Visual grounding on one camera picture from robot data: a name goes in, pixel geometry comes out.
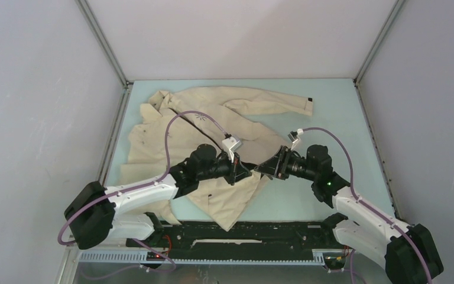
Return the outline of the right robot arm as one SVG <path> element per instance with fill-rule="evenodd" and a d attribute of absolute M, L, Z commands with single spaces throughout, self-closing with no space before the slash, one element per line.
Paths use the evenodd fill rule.
<path fill-rule="evenodd" d="M 325 219 L 321 242 L 355 249 L 383 268 L 391 283 L 429 283 L 444 271 L 430 231 L 389 216 L 353 194 L 351 184 L 334 171 L 326 146 L 308 147 L 305 157 L 282 146 L 255 171 L 281 180 L 295 176 L 311 181 L 317 200 L 336 210 Z"/>

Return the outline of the beige zip jacket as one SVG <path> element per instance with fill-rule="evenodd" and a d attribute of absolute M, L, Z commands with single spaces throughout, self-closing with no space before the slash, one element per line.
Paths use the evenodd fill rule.
<path fill-rule="evenodd" d="M 129 133 L 128 161 L 120 167 L 119 181 L 125 185 L 159 176 L 167 164 L 182 162 L 201 144 L 218 149 L 226 133 L 241 139 L 242 162 L 260 164 L 289 141 L 249 116 L 286 112 L 312 116 L 313 101 L 227 86 L 158 91 L 140 105 L 142 123 Z"/>

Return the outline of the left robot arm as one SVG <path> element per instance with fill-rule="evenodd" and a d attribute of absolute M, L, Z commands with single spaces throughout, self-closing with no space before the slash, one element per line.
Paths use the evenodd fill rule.
<path fill-rule="evenodd" d="M 148 215 L 130 217 L 129 212 L 158 201 L 186 196 L 203 180 L 225 181 L 234 186 L 252 176 L 253 163 L 242 162 L 238 153 L 230 160 L 226 152 L 202 144 L 163 175 L 128 185 L 104 187 L 88 183 L 65 209 L 74 243 L 81 250 L 98 246 L 108 238 L 137 238 L 148 246 L 162 242 L 163 230 Z"/>

